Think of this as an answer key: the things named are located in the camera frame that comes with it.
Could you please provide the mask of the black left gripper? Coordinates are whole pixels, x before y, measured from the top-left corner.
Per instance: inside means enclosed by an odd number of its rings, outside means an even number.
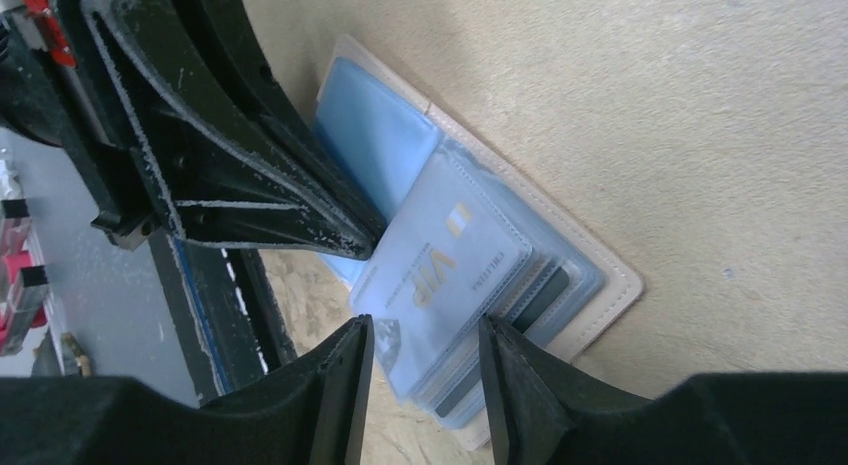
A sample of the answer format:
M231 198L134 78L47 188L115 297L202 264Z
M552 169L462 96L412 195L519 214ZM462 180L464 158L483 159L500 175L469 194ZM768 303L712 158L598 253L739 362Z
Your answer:
M62 149L91 221L133 250L160 231L215 248L303 249L363 260L374 244L256 244L231 185L249 170L193 111L213 82L171 0L1 0L1 123ZM212 97L222 97L219 90Z

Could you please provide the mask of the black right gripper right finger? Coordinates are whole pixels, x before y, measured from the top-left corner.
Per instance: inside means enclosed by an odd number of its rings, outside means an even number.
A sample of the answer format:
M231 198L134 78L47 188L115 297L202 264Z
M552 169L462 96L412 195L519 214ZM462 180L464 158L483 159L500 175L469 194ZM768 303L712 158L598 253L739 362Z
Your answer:
M696 374L656 399L559 360L504 320L479 325L499 464L843 464L843 372Z

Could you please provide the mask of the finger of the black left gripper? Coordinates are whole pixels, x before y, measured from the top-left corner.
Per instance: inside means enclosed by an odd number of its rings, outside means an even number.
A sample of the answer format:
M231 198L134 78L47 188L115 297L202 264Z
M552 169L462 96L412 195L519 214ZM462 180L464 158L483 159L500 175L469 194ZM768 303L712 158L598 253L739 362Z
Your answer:
M238 228L256 244L374 244L386 222L316 140L277 83L242 0L171 0L192 46L211 73L197 93L200 113L221 105L224 118L202 123L228 154L248 168L229 193L251 210Z

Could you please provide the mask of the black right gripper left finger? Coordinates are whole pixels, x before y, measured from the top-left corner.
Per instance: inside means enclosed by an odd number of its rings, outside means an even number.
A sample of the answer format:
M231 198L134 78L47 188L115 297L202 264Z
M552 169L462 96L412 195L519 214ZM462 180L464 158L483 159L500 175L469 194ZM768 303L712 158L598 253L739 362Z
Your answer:
M368 315L200 408L127 377L5 378L5 464L356 464L374 349Z

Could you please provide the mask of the beige leather card holder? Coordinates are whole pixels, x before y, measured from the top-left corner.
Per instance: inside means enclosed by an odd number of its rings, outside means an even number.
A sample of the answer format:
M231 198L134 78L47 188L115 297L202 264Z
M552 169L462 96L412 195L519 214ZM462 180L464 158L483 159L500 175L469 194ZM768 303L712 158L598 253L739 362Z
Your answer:
M571 361L643 292L615 252L348 35L336 41L314 130L388 223L369 259L324 262L352 310L373 318L395 398L467 450L490 437L483 317Z

